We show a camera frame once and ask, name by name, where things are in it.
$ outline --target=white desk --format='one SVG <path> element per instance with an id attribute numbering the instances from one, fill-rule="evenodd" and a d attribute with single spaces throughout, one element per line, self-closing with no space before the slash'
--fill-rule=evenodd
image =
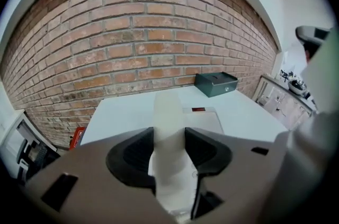
<path id="1" fill-rule="evenodd" d="M 274 141 L 287 129 L 266 110 L 239 91 L 208 98 L 195 86 L 172 88 L 183 108 L 213 107 L 226 135 Z M 157 92 L 106 98 L 97 107 L 81 144 L 153 126 L 153 106 Z"/>

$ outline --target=brick arch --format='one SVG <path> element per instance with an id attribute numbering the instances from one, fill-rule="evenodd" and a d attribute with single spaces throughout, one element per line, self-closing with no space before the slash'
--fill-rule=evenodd
<path id="1" fill-rule="evenodd" d="M 68 146 L 104 97 L 190 85 L 226 71 L 252 96 L 277 47 L 245 0 L 37 0 L 1 77 L 16 109 Z"/>

